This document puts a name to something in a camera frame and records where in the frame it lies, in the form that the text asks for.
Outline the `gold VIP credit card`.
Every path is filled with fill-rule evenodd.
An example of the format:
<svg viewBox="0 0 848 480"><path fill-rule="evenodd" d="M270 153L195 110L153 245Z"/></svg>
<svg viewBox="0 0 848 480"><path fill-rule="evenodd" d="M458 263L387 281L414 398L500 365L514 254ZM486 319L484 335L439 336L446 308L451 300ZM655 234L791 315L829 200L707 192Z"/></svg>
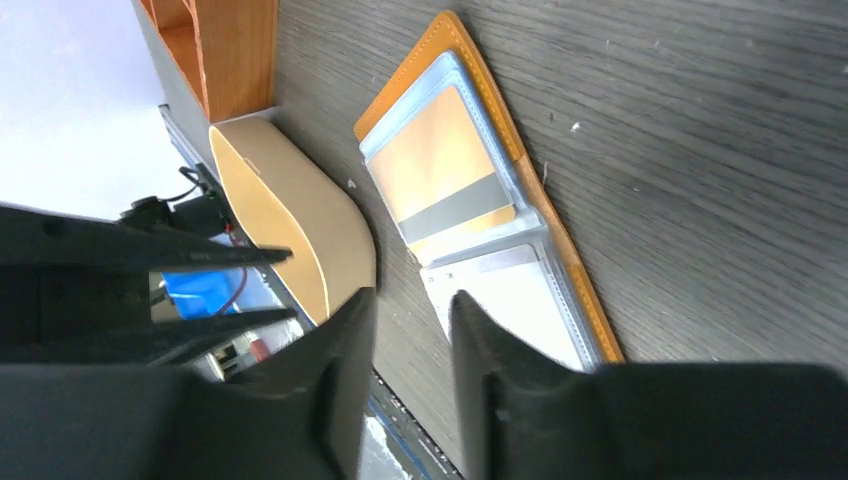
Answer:
<svg viewBox="0 0 848 480"><path fill-rule="evenodd" d="M459 237L516 218L460 92L438 93L368 166L409 250L425 265Z"/></svg>

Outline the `silver VIP credit card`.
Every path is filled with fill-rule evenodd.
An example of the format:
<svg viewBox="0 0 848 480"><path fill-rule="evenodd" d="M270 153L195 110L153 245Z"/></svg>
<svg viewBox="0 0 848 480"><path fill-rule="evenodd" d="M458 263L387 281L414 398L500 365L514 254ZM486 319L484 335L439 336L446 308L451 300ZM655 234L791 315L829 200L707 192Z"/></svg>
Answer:
<svg viewBox="0 0 848 480"><path fill-rule="evenodd" d="M496 323L542 354L572 370L592 365L531 245L425 269L421 276L446 337L451 336L452 298L465 291Z"/></svg>

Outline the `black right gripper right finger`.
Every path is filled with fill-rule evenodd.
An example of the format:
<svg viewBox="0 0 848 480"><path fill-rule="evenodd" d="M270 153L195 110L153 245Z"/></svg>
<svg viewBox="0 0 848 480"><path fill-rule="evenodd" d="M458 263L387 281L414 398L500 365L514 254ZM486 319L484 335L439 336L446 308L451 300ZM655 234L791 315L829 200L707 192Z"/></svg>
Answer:
<svg viewBox="0 0 848 480"><path fill-rule="evenodd" d="M502 328L466 291L450 322L466 478L596 478L590 377Z"/></svg>

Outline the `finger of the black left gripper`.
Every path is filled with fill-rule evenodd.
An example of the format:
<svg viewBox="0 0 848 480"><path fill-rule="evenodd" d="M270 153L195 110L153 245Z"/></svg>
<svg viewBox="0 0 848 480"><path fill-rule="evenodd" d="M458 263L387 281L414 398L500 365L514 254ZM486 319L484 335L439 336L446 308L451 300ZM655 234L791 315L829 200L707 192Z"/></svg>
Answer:
<svg viewBox="0 0 848 480"><path fill-rule="evenodd" d="M165 227L137 229L84 217L1 207L1 264L125 271L191 271L276 264L288 248L233 247Z"/></svg>
<svg viewBox="0 0 848 480"><path fill-rule="evenodd" d="M219 345L296 317L291 308L249 310L195 320L176 320L45 344L4 347L3 365L174 365Z"/></svg>

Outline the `orange leather card holder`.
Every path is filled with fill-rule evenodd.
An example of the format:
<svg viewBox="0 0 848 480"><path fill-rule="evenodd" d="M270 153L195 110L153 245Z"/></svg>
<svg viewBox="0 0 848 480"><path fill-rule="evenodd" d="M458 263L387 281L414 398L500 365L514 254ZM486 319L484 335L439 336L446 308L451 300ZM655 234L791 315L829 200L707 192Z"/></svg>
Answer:
<svg viewBox="0 0 848 480"><path fill-rule="evenodd" d="M566 367L624 355L480 50L440 12L354 127L444 332L452 297Z"/></svg>

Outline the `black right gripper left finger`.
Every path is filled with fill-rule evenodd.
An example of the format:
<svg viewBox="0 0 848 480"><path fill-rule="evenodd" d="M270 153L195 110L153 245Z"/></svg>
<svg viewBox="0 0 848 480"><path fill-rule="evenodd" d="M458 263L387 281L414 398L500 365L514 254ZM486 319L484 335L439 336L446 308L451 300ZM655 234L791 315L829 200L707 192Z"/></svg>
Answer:
<svg viewBox="0 0 848 480"><path fill-rule="evenodd" d="M354 479L375 339L376 291L363 287L327 321L229 380L233 479Z"/></svg>

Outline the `cream oval plastic tray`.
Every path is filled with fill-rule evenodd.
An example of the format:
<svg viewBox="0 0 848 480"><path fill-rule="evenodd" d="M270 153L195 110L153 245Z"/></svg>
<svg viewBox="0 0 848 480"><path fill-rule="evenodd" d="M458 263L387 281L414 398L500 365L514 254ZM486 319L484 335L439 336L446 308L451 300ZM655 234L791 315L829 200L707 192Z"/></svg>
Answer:
<svg viewBox="0 0 848 480"><path fill-rule="evenodd" d="M376 284L374 241L354 201L266 119L210 127L220 183L245 235L291 257L273 270L306 317L329 319L359 288Z"/></svg>

